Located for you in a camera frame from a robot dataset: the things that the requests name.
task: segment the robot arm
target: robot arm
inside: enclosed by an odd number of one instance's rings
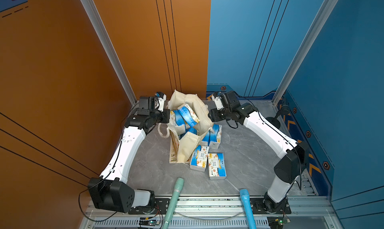
[[[306,143],[298,144],[267,121],[249,103],[240,104],[235,92],[224,94],[215,92],[212,96],[216,108],[210,110],[212,121],[234,120],[251,129],[262,138],[281,159],[274,167],[276,176],[269,190],[264,195],[264,205],[268,212],[274,213],[285,206],[286,193],[295,179],[300,176],[308,163],[309,147]]]
[[[95,208],[128,212],[131,207],[143,210],[154,207],[154,193],[133,190],[127,185],[129,169],[137,149],[156,123],[168,123],[170,110],[164,109],[166,95],[157,92],[155,97],[140,97],[137,114],[127,118],[118,149],[99,178],[91,178],[89,193]]]

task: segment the blue wall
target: blue wall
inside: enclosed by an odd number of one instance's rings
[[[227,84],[245,96],[279,86],[323,0],[273,1],[211,1],[207,84]]]
[[[0,12],[12,7],[18,6],[27,1],[28,0],[0,0]]]
[[[383,0],[339,0],[288,87],[332,163],[345,228],[384,219],[361,216],[384,212],[383,14]]]

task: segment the orange chevron decal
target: orange chevron decal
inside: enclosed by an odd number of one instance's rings
[[[315,169],[316,171],[318,171],[319,173],[321,173],[320,169],[315,167],[314,165],[310,164],[310,176],[312,177],[312,169]]]
[[[289,125],[290,125],[290,124],[296,125],[296,123],[295,123],[294,121],[290,121],[290,120],[288,120],[288,130],[289,130]]]

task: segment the floor panel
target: floor panel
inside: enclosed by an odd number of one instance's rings
[[[209,109],[214,107],[212,101],[204,102]],[[271,102],[253,102],[264,117],[275,116]],[[266,142],[248,128],[239,125],[237,129],[232,129],[225,121],[218,124],[223,126],[222,141],[218,150],[210,152],[224,153],[225,180],[210,180],[208,169],[200,172],[189,169],[188,164],[170,164],[170,138],[162,138],[155,128],[140,145],[127,184],[133,189],[154,190],[159,196],[171,194],[176,179],[181,177],[184,179],[181,194],[238,195],[240,189],[246,188],[251,195],[264,195],[275,177],[273,167],[279,158]],[[286,133],[284,123],[281,125],[281,130]],[[289,194],[305,195],[296,184]]]

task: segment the black line on wall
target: black line on wall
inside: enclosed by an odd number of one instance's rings
[[[3,11],[6,11],[6,10],[9,10],[9,9],[11,9],[11,8],[13,8],[13,7],[16,7],[16,6],[19,6],[19,5],[22,5],[22,4],[25,4],[25,3],[27,3],[28,1],[26,1],[26,2],[23,2],[23,3],[21,3],[21,4],[18,4],[18,5],[15,5],[15,6],[12,6],[12,7],[10,7],[10,8],[7,8],[7,9],[5,9],[5,10],[2,10],[2,11],[0,11],[0,12],[3,12]]]
[[[63,151],[59,150],[58,148],[56,148],[55,146],[53,146],[52,144],[48,143],[46,140],[42,139],[40,136],[36,135],[35,133],[31,132],[30,130],[28,130],[27,128],[25,128],[24,126],[20,125],[19,123],[17,123],[16,121],[12,120],[11,118],[9,118],[8,116],[4,115],[3,113],[0,112],[0,115],[4,116],[5,118],[7,118],[8,120],[12,121],[13,123],[15,123],[16,125],[20,126],[21,128],[23,128],[24,130],[28,131],[29,133],[31,133],[32,135],[36,136],[37,138],[39,138],[40,140],[44,141],[46,144],[50,145],[51,147],[55,148],[56,150],[60,151],[61,153],[63,153],[64,155],[68,156],[69,158],[71,158],[72,160],[74,160],[75,162],[79,163],[80,165],[84,166],[83,164],[81,164],[80,162],[78,162],[77,160],[73,159],[71,156],[65,154]],[[88,167],[84,166],[85,168],[87,168],[88,170],[92,171],[94,174],[96,175],[99,175],[97,174],[96,172],[94,172],[93,170],[89,169]]]
[[[79,171],[77,171],[77,170],[73,169],[72,167],[70,167],[70,166],[68,166],[68,165],[66,165],[66,164],[64,164],[64,163],[62,163],[61,161],[59,161],[59,160],[57,160],[57,159],[55,159],[55,158],[51,157],[50,155],[48,155],[48,154],[46,154],[46,153],[42,152],[41,150],[39,150],[39,149],[37,149],[37,148],[35,148],[35,147],[33,147],[33,146],[29,145],[29,144],[28,144],[28,143],[26,143],[25,141],[23,141],[23,140],[21,140],[21,139],[17,138],[16,136],[14,136],[14,135],[12,135],[12,134],[8,133],[7,131],[5,131],[5,130],[3,130],[3,129],[1,129],[1,128],[0,128],[0,131],[2,131],[2,132],[4,132],[4,133],[6,133],[7,135],[10,135],[10,136],[12,136],[12,137],[13,137],[13,138],[15,138],[16,140],[19,140],[19,141],[21,141],[22,143],[24,143],[24,144],[26,144],[27,146],[29,146],[29,147],[31,147],[31,148],[33,148],[33,149],[35,149],[36,151],[38,151],[38,152],[40,152],[40,153],[43,153],[44,155],[48,156],[49,158],[52,158],[52,159],[54,159],[55,161],[57,161],[57,162],[59,162],[59,163],[63,164],[64,166],[68,167],[69,169],[72,169],[72,170],[74,170],[75,172],[77,172],[77,173],[79,173],[79,174],[82,174],[81,172],[79,172]]]
[[[280,5],[279,5],[279,8],[277,9],[275,19],[273,20],[273,24],[272,24],[271,30],[269,31],[268,39],[266,40],[266,44],[265,44],[265,47],[264,47],[264,50],[263,50],[263,53],[262,53],[262,57],[260,58],[259,65],[257,66],[256,74],[255,74],[255,77],[253,78],[252,85],[251,85],[251,88],[249,90],[248,96],[251,94],[253,83],[255,82],[255,79],[256,79],[256,76],[257,76],[257,71],[259,71],[259,67],[260,67],[260,64],[262,62],[266,46],[268,45],[269,37],[271,36],[272,30],[273,30],[273,26],[275,25],[275,21],[276,21],[277,15],[279,14],[279,10],[280,10],[280,6],[281,6],[282,2],[283,2],[283,0],[280,1]]]
[[[372,189],[369,189],[369,190],[366,190],[366,191],[362,191],[362,192],[359,192],[359,193],[355,193],[353,195],[349,195],[349,196],[345,196],[343,198],[339,198],[339,199],[336,199],[336,200],[333,200],[331,202],[334,202],[334,201],[338,201],[338,200],[341,200],[341,199],[344,199],[344,198],[348,198],[348,197],[351,197],[351,196],[356,196],[358,194],[361,194],[361,193],[366,193],[366,192],[369,192],[369,191],[373,191],[373,190],[376,190],[376,189],[379,189],[379,188],[383,188],[384,186],[379,186],[379,187],[376,187],[376,188],[372,188]]]
[[[263,36],[262,36],[262,39],[260,40],[259,49],[257,49],[257,54],[256,54],[256,57],[255,57],[255,61],[254,61],[254,63],[253,63],[253,66],[252,66],[251,74],[249,75],[249,79],[248,79],[247,87],[245,88],[244,96],[245,96],[245,94],[247,93],[247,88],[248,88],[248,85],[249,85],[249,81],[251,80],[251,76],[252,76],[253,68],[255,67],[255,63],[256,63],[256,59],[257,59],[257,55],[259,54],[259,50],[260,50],[260,47],[261,47],[261,45],[262,45],[262,41],[263,41],[263,38],[264,38],[264,34],[265,34],[265,30],[266,30],[266,26],[268,25],[269,17],[271,16],[271,13],[272,13],[272,9],[273,9],[273,5],[274,5],[274,4],[275,4],[275,0],[273,0],[272,6],[271,6],[271,11],[269,12],[268,20],[266,21],[266,24],[265,24],[265,28],[264,28],[264,32],[263,32]]]
[[[6,16],[8,16],[8,15],[12,15],[12,13],[9,13],[9,14],[7,14],[7,15],[4,15],[4,16],[2,16],[1,18],[4,18],[4,17],[6,17]]]
[[[39,166],[41,166],[41,167],[44,167],[45,169],[48,169],[48,170],[50,170],[50,171],[52,171],[52,172],[54,172],[54,173],[56,173],[56,174],[59,174],[59,175],[65,177],[65,178],[68,178],[68,179],[70,179],[71,181],[74,181],[74,182],[76,182],[76,183],[79,183],[80,185],[86,186],[86,185],[84,185],[83,183],[80,183],[80,182],[78,182],[78,181],[76,181],[76,180],[74,180],[74,179],[72,179],[72,178],[69,178],[69,177],[67,177],[67,176],[65,176],[65,175],[63,175],[63,174],[61,174],[61,173],[58,173],[57,171],[54,171],[54,170],[52,170],[52,169],[49,169],[48,167],[43,166],[43,165],[41,165],[41,164],[39,164],[39,163],[37,163],[37,162],[31,160],[31,159],[28,159],[28,158],[26,158],[26,157],[20,155],[20,154],[17,154],[16,152],[13,152],[13,151],[11,151],[11,150],[9,150],[9,149],[3,147],[3,146],[0,146],[0,148],[3,148],[4,150],[9,151],[9,152],[11,152],[11,153],[13,153],[13,154],[15,154],[15,155],[18,155],[18,156],[20,156],[21,158],[24,158],[24,159],[26,159],[26,160],[28,160],[28,161],[30,161],[30,162],[33,162],[34,164],[37,164],[37,165],[39,165]]]
[[[260,72],[259,79],[257,80],[257,83],[256,83],[256,86],[255,86],[255,89],[253,90],[252,96],[254,95],[254,93],[255,93],[255,91],[256,91],[257,85],[259,84],[260,77],[262,76],[262,73],[263,73],[263,70],[264,70],[264,67],[265,67],[266,60],[268,59],[269,53],[271,52],[271,48],[272,48],[273,42],[275,41],[275,38],[276,38],[276,35],[277,35],[277,31],[279,30],[281,21],[283,20],[283,16],[284,16],[285,10],[287,9],[288,3],[289,3],[289,0],[287,1],[287,4],[285,5],[284,11],[283,11],[283,15],[282,15],[281,18],[280,18],[280,22],[279,22],[279,25],[277,26],[276,34],[275,34],[275,36],[273,37],[271,47],[269,48],[268,54],[266,55],[266,59],[265,59],[265,61],[264,61],[264,65],[263,65],[262,71]]]
[[[370,204],[370,203],[377,203],[379,201],[384,201],[384,199],[377,200],[377,201],[372,201],[372,202],[369,202],[369,203],[362,203],[362,204],[358,204],[358,205],[354,205],[354,206],[344,207],[344,208],[336,209],[335,211],[343,210],[343,209],[347,209],[347,208],[351,208],[351,207],[355,207],[355,206],[362,206],[362,205],[366,205],[366,204]]]
[[[169,83],[170,83],[170,91],[172,92],[172,91],[173,91],[173,88],[172,88],[172,82],[171,82],[171,80],[170,80],[170,72],[169,72],[169,66],[168,66],[168,59],[167,59],[167,52],[166,52],[166,44],[164,43],[163,29],[161,28],[160,13],[159,13],[159,6],[158,6],[158,4],[157,4],[157,0],[156,0],[156,6],[157,6],[157,14],[159,15],[159,23],[160,23],[161,37],[163,38],[164,53],[165,53],[165,55],[166,55],[166,61],[167,61],[167,68],[168,68],[168,75],[169,75]]]
[[[173,68],[173,77],[175,78],[175,86],[177,90],[177,83],[176,83],[176,75],[175,75],[175,66],[173,64],[173,55],[172,55],[172,46],[170,45],[170,36],[169,36],[169,28],[168,28],[168,19],[167,19],[167,10],[166,10],[166,2],[163,0],[164,3],[164,13],[166,14],[166,23],[167,23],[167,31],[168,31],[168,40],[169,40],[169,49],[170,49],[170,58],[172,60],[172,68]]]
[[[182,90],[181,90],[181,79],[180,79],[179,56],[177,55],[175,21],[174,21],[174,19],[173,19],[172,0],[170,0],[170,10],[172,11],[173,34],[175,35],[176,59],[177,59],[177,69],[178,69],[178,71],[179,71],[180,92],[182,92]]]
[[[376,213],[370,213],[370,214],[365,214],[365,215],[360,215],[360,216],[350,216],[350,217],[344,217],[344,218],[340,218],[341,219],[348,219],[348,218],[353,218],[353,217],[361,217],[361,216],[370,216],[370,215],[376,215],[376,214],[381,214],[381,213],[384,213],[384,211],[382,212],[376,212]]]

